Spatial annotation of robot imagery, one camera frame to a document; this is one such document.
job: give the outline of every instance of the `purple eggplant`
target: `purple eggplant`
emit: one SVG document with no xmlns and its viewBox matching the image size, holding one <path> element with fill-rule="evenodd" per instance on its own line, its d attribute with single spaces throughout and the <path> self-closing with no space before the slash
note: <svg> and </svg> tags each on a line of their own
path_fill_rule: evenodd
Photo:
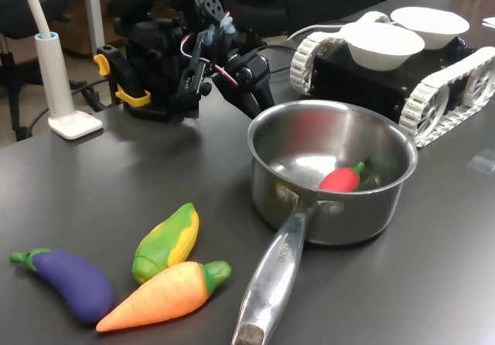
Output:
<svg viewBox="0 0 495 345">
<path fill-rule="evenodd" d="M 114 305 L 114 293 L 103 273 L 73 254 L 35 248 L 24 254 L 12 252 L 10 262 L 23 263 L 47 280 L 63 296 L 81 323 L 98 323 Z"/>
</svg>

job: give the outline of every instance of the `saucepan handle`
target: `saucepan handle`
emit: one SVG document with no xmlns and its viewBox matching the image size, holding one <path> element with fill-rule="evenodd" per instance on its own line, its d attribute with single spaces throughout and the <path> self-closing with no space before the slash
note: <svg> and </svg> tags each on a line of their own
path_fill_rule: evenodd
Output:
<svg viewBox="0 0 495 345">
<path fill-rule="evenodd" d="M 265 345 L 294 283 L 313 208 L 295 207 L 265 252 L 241 304 L 232 345 Z"/>
</svg>

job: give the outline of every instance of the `orange carrot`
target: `orange carrot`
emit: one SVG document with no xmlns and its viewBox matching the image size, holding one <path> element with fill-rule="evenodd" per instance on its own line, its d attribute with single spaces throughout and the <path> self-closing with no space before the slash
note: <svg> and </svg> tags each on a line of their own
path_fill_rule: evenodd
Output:
<svg viewBox="0 0 495 345">
<path fill-rule="evenodd" d="M 158 273 L 105 316 L 96 331 L 163 322 L 185 316 L 204 304 L 230 275 L 225 261 L 206 265 L 182 262 Z"/>
</svg>

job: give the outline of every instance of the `gray table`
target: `gray table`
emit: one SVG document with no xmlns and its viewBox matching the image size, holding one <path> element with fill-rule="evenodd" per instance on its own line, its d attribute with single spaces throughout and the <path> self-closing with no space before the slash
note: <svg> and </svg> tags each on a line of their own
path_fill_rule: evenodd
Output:
<svg viewBox="0 0 495 345">
<path fill-rule="evenodd" d="M 473 21 L 493 0 L 392 0 L 432 5 Z M 472 22 L 466 38 L 481 46 Z M 269 53 L 274 68 L 290 60 Z M 298 95 L 272 79 L 278 102 Z M 248 280 L 274 231 L 253 211 L 249 120 L 214 94 L 181 125 L 98 115 L 104 133 L 75 142 L 41 135 L 0 150 L 0 343 L 229 344 Z M 392 225 L 352 249 L 307 246 L 271 345 L 481 345 L 495 338 L 495 179 L 466 168 L 495 150 L 495 106 L 421 150 Z M 7 262 L 10 251 L 64 248 L 95 262 L 120 302 L 135 288 L 134 251 L 186 202 L 200 215 L 191 260 L 227 260 L 230 281 L 199 312 L 166 324 L 100 336 L 75 323 L 59 296 Z"/>
</svg>

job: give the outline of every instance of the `yellow clamp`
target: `yellow clamp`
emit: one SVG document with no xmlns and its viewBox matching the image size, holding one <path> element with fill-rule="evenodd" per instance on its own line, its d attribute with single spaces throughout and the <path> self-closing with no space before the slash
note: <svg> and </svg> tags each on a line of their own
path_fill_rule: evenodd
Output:
<svg viewBox="0 0 495 345">
<path fill-rule="evenodd" d="M 110 75 L 110 64 L 108 63 L 107 58 L 100 53 L 93 57 L 93 60 L 100 67 L 100 75 L 102 77 L 106 77 Z"/>
<path fill-rule="evenodd" d="M 102 54 L 97 54 L 94 56 L 94 61 L 100 67 L 100 75 L 102 77 L 107 77 L 110 75 L 110 64 L 108 63 L 107 58 Z M 115 93 L 115 96 L 125 101 L 129 105 L 133 107 L 142 107 L 143 105 L 149 104 L 151 101 L 151 94 L 145 90 L 146 95 L 143 97 L 132 97 L 131 95 L 127 95 L 120 86 L 118 86 L 118 91 Z"/>
<path fill-rule="evenodd" d="M 122 101 L 125 101 L 129 105 L 132 105 L 133 107 L 139 108 L 142 107 L 143 105 L 147 105 L 150 103 L 151 99 L 151 94 L 145 90 L 146 95 L 143 97 L 132 97 L 131 95 L 127 95 L 120 86 L 118 86 L 118 91 L 115 93 L 115 96 L 121 99 Z"/>
</svg>

